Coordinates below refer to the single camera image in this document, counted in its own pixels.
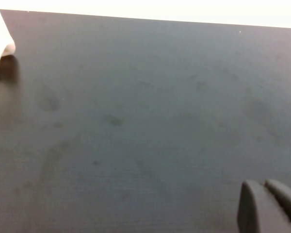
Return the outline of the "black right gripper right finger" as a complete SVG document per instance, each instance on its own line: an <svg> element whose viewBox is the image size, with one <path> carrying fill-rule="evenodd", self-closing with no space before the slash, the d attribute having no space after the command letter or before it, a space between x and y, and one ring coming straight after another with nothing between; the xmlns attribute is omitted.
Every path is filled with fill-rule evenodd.
<svg viewBox="0 0 291 233"><path fill-rule="evenodd" d="M265 187L275 197L291 221L291 188L274 179L266 180Z"/></svg>

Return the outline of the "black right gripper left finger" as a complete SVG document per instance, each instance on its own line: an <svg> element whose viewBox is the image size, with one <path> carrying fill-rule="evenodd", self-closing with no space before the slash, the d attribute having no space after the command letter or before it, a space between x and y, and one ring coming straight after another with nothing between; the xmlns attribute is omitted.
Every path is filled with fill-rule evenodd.
<svg viewBox="0 0 291 233"><path fill-rule="evenodd" d="M291 233L291 221L275 197L254 180L242 183L237 225L240 233Z"/></svg>

